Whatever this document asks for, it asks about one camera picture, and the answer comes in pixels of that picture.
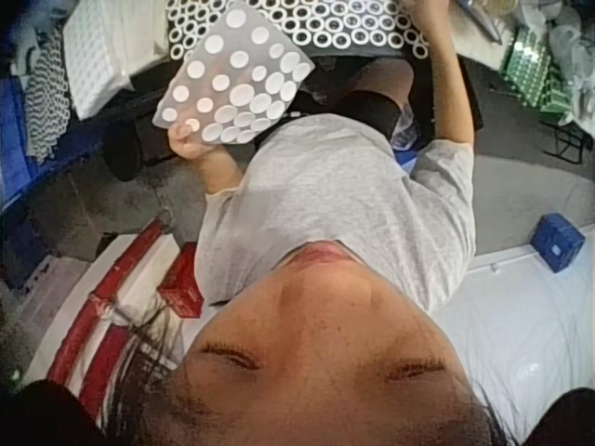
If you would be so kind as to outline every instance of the leg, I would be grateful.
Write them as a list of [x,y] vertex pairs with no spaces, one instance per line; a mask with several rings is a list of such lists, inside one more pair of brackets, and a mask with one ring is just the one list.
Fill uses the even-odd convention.
[[362,69],[332,112],[369,125],[390,141],[413,80],[413,69],[406,61],[375,60]]
[[399,108],[409,100],[414,73],[402,59],[377,59],[366,65],[351,91],[370,91],[392,99]]

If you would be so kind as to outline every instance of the white paper stack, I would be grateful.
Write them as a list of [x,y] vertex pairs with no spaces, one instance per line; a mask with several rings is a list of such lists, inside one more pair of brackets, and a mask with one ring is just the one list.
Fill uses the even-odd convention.
[[167,54],[164,11],[164,0],[80,1],[63,37],[74,108],[81,120],[129,86],[131,75]]

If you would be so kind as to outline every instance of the gray t-shirt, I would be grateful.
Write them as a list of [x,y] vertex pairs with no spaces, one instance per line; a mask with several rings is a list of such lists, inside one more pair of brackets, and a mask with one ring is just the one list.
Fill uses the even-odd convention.
[[207,195],[195,275],[207,305],[225,302],[304,243],[339,241],[431,312],[475,251],[473,153],[433,141],[408,176],[373,128],[332,114],[284,125],[241,185]]

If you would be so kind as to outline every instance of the black and white patterned fabric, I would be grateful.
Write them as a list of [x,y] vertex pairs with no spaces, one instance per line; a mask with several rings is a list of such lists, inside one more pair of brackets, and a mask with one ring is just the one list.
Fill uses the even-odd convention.
[[62,60],[62,33],[49,36],[25,89],[27,154],[41,164],[53,157],[58,138],[71,117],[68,82]]

